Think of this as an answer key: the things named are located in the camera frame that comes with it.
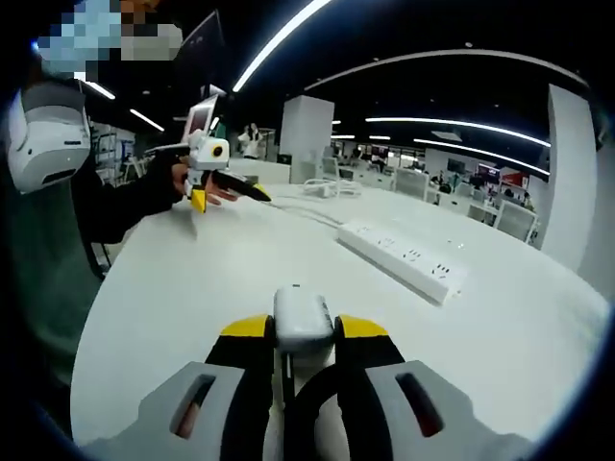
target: white pillar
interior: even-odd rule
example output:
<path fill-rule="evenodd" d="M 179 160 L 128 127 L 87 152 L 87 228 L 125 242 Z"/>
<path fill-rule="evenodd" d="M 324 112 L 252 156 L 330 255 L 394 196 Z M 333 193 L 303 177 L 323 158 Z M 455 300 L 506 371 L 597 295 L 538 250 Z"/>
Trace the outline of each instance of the white pillar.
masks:
<path fill-rule="evenodd" d="M 598 151 L 596 211 L 578 274 L 608 300 L 615 300 L 615 139 Z"/>
<path fill-rule="evenodd" d="M 589 103 L 549 85 L 551 175 L 542 251 L 573 271 L 583 260 L 596 203 L 596 142 Z"/>
<path fill-rule="evenodd" d="M 290 181 L 302 183 L 314 178 L 325 147 L 331 145 L 335 104 L 299 96 L 284 104 L 280 154 L 292 155 Z"/>

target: black sleeve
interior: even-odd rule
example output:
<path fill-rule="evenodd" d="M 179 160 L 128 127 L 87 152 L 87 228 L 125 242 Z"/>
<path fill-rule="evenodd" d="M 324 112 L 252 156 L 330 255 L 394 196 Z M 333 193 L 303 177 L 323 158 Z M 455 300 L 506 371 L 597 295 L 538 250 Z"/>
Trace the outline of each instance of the black sleeve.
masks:
<path fill-rule="evenodd" d="M 75 213 L 82 237 L 87 242 L 119 243 L 124 233 L 144 216 L 170 209 L 182 199 L 173 186 L 172 154 L 159 153 L 147 174 L 129 184 L 103 184 L 96 174 L 94 156 L 72 179 Z"/>

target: hand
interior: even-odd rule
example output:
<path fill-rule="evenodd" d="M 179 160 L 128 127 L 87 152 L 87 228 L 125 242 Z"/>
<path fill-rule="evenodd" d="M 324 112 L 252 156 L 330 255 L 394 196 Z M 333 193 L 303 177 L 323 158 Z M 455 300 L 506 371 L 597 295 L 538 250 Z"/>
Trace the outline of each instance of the hand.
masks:
<path fill-rule="evenodd" d="M 180 158 L 182 163 L 176 163 L 173 165 L 173 186 L 180 194 L 185 195 L 184 181 L 185 175 L 188 174 L 187 157 Z M 208 183 L 205 185 L 205 192 L 208 197 L 208 202 L 214 205 L 222 205 L 217 197 L 228 200 L 229 202 L 236 202 L 237 197 L 226 190 L 218 187 L 212 179 L 212 175 L 208 177 Z"/>

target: gray plastic panel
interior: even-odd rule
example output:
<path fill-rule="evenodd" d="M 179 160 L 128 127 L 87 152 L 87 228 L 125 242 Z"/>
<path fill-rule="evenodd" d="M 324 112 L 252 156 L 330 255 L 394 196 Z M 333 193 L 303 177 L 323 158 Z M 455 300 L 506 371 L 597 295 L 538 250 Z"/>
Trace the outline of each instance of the gray plastic panel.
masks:
<path fill-rule="evenodd" d="M 191 461 L 220 458 L 222 433 L 243 370 L 191 362 L 141 402 L 138 419 L 116 437 L 84 451 L 101 460 Z M 213 380 L 189 439 L 172 432 L 193 398 L 195 383 Z"/>
<path fill-rule="evenodd" d="M 411 374 L 429 396 L 444 427 L 425 437 L 396 377 Z M 472 402 L 425 364 L 414 361 L 367 370 L 388 424 L 398 460 L 512 461 L 529 456 L 531 443 L 493 432 L 474 417 Z"/>
<path fill-rule="evenodd" d="M 46 106 L 72 108 L 81 113 L 86 104 L 86 96 L 77 89 L 55 82 L 42 82 L 28 88 L 21 95 L 23 111 Z"/>

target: power strip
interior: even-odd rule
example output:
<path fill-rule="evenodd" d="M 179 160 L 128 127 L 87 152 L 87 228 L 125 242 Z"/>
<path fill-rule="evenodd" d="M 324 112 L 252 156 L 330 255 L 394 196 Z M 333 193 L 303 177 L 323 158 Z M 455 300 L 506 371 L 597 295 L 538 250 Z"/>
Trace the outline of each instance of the power strip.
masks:
<path fill-rule="evenodd" d="M 444 255 L 365 222 L 340 226 L 337 239 L 439 304 L 459 291 L 467 276 L 465 267 Z"/>

